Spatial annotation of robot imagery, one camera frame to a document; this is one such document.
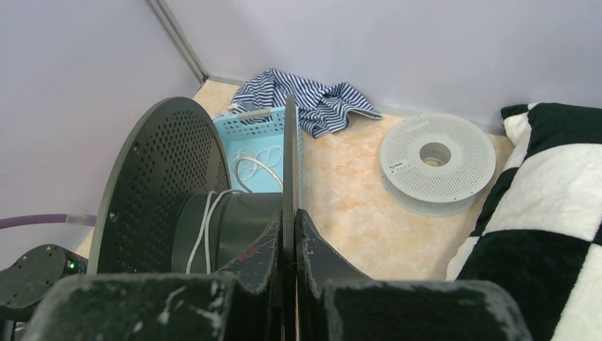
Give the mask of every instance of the basket handle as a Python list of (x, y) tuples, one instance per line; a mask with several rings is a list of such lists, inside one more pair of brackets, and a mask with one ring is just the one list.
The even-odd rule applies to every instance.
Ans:
[(239, 114), (239, 119), (257, 119), (259, 117), (268, 117), (272, 116), (272, 111), (270, 108), (254, 110), (252, 112), (242, 112)]

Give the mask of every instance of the purple tube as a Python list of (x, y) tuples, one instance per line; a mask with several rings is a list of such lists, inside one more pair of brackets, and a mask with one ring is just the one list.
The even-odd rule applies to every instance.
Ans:
[(95, 215), (83, 215), (73, 216), (65, 214), (54, 214), (54, 215), (23, 215), (20, 217), (10, 217), (0, 219), (0, 229), (7, 229), (9, 227), (17, 227), (24, 225), (35, 225), (35, 224), (82, 224), (87, 226), (94, 226), (96, 222)]

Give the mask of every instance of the checkered pillow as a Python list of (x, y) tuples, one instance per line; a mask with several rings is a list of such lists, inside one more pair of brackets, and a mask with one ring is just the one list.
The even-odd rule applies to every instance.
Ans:
[(534, 340), (602, 340), (602, 109), (502, 109), (516, 145), (447, 279), (497, 283)]

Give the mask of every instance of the spool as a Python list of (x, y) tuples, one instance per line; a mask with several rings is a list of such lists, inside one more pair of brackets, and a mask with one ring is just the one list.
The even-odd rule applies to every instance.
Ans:
[(400, 206), (418, 215), (449, 217), (470, 208), (496, 169), (482, 130), (448, 114), (410, 117), (381, 146), (381, 180)]

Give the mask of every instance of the striped cloth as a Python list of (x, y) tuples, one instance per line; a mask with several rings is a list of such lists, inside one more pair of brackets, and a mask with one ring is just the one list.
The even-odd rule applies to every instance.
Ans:
[[(345, 129), (352, 112), (371, 119), (381, 118), (372, 104), (345, 82), (328, 87), (276, 69), (267, 69), (246, 82), (234, 94), (230, 107), (233, 114), (281, 107), (290, 93), (297, 99), (300, 126), (314, 139)], [(270, 120), (270, 117), (248, 119), (243, 124)]]

